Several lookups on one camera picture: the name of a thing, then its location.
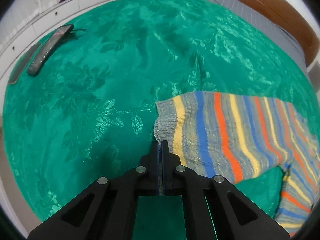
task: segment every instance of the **teal satin blanket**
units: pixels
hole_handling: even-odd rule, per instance
[[[70,23],[86,32],[69,36],[37,77],[25,70],[5,95],[5,150],[40,220],[100,176],[114,178],[138,165],[153,140],[154,102],[175,95],[207,90],[279,98],[320,135],[318,102],[301,70],[219,5],[119,0]],[[274,174],[278,201],[281,179]],[[259,190],[248,183],[244,188],[259,205]]]

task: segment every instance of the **remote control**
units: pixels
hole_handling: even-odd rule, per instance
[[[33,45],[30,49],[28,49],[28,51],[25,53],[23,59],[20,60],[18,65],[12,71],[12,74],[11,74],[9,81],[8,81],[9,85],[14,85],[17,83],[17,81],[20,77],[20,74],[22,73],[22,71],[26,67],[27,63],[29,62],[29,60],[31,59],[31,57],[33,56],[33,54],[36,52],[36,50],[39,48],[40,45],[41,45],[41,43],[37,43],[37,44]]]
[[[52,36],[42,46],[35,59],[32,61],[28,68],[30,76],[38,75],[46,60],[50,57],[52,52],[57,48],[60,41],[73,30],[73,24],[63,25],[59,27]]]

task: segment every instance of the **gray sheet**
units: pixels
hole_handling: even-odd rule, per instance
[[[253,10],[249,6],[241,3],[238,0],[208,0],[210,2],[220,4],[229,9],[236,15],[240,16],[256,29],[263,32],[269,39],[277,44],[289,57],[298,65],[305,76],[309,79],[307,74],[307,66],[304,59],[303,50],[298,41],[290,35],[287,31],[271,22],[262,14]]]

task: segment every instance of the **wooden bed frame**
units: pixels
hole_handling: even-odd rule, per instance
[[[316,58],[319,39],[307,21],[286,0],[239,0],[284,28],[300,43],[307,66]]]

